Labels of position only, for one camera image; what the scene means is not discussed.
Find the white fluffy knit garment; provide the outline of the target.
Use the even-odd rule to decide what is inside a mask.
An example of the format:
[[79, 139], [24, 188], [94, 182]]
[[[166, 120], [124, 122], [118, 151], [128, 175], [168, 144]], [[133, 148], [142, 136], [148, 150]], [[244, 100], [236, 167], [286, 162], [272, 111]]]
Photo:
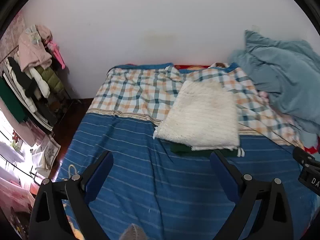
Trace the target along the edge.
[[185, 81], [153, 138], [183, 144], [192, 151], [238, 148], [233, 93], [215, 81]]

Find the plaid checked bed sheet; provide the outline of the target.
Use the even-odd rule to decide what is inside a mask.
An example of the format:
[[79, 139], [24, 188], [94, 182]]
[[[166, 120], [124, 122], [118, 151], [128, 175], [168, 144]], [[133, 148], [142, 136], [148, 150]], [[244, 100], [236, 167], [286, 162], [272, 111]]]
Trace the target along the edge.
[[234, 94], [240, 135], [264, 135], [278, 145], [302, 145], [292, 118], [273, 110], [235, 63], [200, 70], [177, 69], [172, 63], [116, 66], [107, 73], [88, 112], [159, 125], [186, 80], [216, 81]]

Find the red flower plant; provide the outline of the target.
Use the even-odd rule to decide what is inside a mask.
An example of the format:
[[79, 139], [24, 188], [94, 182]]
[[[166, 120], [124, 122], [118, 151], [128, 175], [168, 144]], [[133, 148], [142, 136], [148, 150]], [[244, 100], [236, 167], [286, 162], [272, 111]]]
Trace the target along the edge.
[[21, 139], [19, 135], [13, 130], [12, 132], [12, 142], [11, 146], [16, 150], [19, 151], [21, 149]]

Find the blue striped bed cover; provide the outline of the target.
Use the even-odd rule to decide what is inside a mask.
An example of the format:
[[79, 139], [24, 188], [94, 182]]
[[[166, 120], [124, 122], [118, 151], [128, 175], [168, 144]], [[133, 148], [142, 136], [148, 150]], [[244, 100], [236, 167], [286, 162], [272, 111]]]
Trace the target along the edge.
[[[212, 239], [233, 209], [206, 157], [180, 157], [170, 143], [154, 139], [151, 121], [87, 113], [82, 119], [57, 175], [64, 180], [81, 173], [104, 151], [114, 165], [90, 204], [111, 239], [130, 224], [149, 239]], [[293, 145], [278, 145], [264, 135], [240, 135], [243, 157], [230, 161], [255, 179], [280, 178], [289, 201], [295, 239], [299, 239], [319, 197], [303, 186]]]

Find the green folded garment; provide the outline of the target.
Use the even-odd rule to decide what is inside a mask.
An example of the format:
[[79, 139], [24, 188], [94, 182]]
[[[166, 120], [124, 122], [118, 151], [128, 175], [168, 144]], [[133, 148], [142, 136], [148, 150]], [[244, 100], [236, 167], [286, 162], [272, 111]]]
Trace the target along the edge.
[[171, 143], [170, 150], [172, 153], [179, 155], [181, 157], [206, 157], [209, 158], [213, 152], [220, 152], [224, 157], [237, 157], [238, 150], [228, 150], [228, 149], [216, 149], [216, 150], [200, 150], [200, 151], [193, 151], [191, 147], [178, 144], [178, 143]]

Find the clothes rack with garments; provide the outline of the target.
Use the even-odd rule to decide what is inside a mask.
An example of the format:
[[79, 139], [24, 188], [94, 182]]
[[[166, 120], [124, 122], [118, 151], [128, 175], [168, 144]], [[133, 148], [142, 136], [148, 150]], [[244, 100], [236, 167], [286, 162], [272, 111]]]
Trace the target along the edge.
[[50, 29], [40, 24], [24, 29], [2, 65], [1, 110], [19, 125], [50, 133], [71, 104], [58, 75], [66, 64]]

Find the blue-grey crumpled duvet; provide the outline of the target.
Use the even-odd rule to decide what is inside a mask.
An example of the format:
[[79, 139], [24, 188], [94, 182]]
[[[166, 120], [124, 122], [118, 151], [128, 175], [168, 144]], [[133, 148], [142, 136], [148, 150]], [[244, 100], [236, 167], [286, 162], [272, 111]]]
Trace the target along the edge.
[[245, 48], [233, 51], [229, 61], [268, 94], [274, 109], [319, 134], [319, 55], [305, 40], [277, 41], [251, 30], [244, 37]]

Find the grey knit sleeve cuff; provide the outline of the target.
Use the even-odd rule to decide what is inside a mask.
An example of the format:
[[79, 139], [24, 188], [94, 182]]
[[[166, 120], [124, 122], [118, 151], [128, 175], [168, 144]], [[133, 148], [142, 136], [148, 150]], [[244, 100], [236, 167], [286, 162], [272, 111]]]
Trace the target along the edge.
[[140, 226], [131, 224], [121, 234], [119, 240], [148, 240], [148, 236]]

